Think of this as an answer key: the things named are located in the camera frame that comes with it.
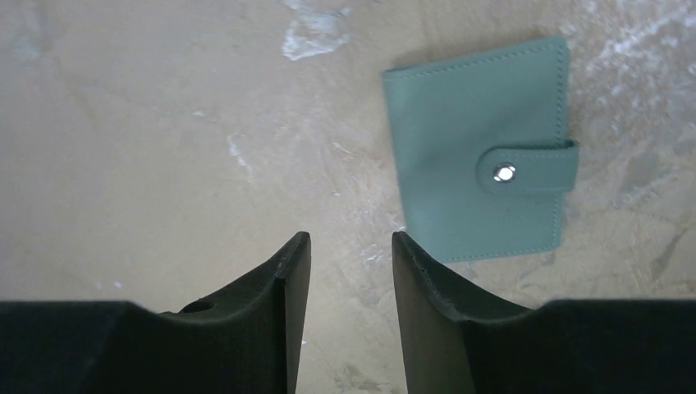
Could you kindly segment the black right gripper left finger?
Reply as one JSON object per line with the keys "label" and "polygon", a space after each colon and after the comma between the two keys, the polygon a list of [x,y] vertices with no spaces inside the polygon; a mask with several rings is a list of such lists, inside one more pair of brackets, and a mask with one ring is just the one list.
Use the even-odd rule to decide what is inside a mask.
{"label": "black right gripper left finger", "polygon": [[4,393],[292,393],[309,292],[301,231],[181,311],[130,301],[1,305]]}

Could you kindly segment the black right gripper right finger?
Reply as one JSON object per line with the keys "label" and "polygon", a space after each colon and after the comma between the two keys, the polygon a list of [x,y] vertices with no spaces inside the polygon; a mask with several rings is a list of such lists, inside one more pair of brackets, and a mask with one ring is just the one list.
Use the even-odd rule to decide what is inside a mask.
{"label": "black right gripper right finger", "polygon": [[553,300],[528,309],[392,236],[411,393],[692,393],[693,300]]}

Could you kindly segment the teal leather card holder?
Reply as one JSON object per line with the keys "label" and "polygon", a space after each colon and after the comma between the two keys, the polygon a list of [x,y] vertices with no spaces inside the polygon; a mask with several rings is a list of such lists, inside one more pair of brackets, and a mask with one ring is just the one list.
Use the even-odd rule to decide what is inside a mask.
{"label": "teal leather card holder", "polygon": [[569,60],[551,36],[383,72],[405,229],[437,261],[561,243],[579,167]]}

